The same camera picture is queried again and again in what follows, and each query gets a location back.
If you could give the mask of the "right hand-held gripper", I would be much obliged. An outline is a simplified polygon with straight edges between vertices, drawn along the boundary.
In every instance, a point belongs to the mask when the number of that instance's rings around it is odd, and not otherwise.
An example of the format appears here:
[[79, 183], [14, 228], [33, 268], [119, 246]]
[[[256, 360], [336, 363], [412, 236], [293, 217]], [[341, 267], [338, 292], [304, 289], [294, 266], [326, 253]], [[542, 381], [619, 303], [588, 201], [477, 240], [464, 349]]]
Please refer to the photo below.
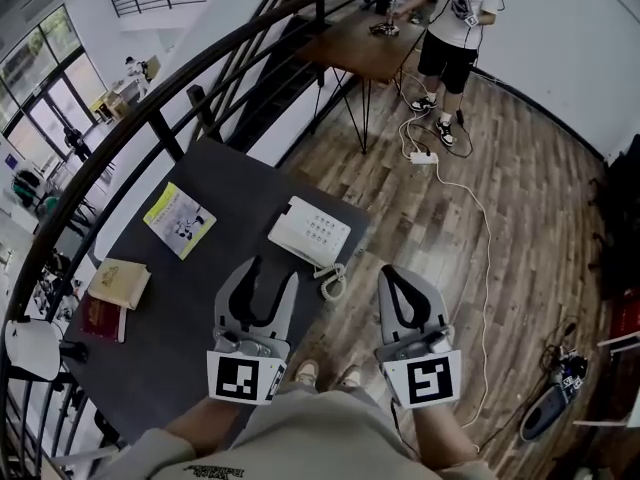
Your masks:
[[[439, 289], [413, 271], [385, 265], [378, 277], [378, 299], [385, 345], [375, 357], [392, 400], [404, 409], [457, 401], [461, 351], [453, 348], [453, 328], [445, 326], [448, 317]], [[411, 331], [423, 335], [400, 341]]]

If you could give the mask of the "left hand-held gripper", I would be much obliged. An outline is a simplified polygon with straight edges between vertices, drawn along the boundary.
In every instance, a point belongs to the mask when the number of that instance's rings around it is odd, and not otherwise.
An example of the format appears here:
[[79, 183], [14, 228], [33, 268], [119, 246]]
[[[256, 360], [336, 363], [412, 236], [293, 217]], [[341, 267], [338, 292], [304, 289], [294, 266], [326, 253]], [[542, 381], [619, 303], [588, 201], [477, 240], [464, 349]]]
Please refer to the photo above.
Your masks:
[[261, 257], [238, 266], [215, 297], [215, 325], [248, 331], [214, 333], [215, 344], [207, 352], [209, 396], [228, 402], [271, 402], [287, 369], [290, 344], [286, 339], [296, 303], [299, 276], [291, 273], [282, 283], [269, 317], [258, 321], [252, 300], [258, 286]]

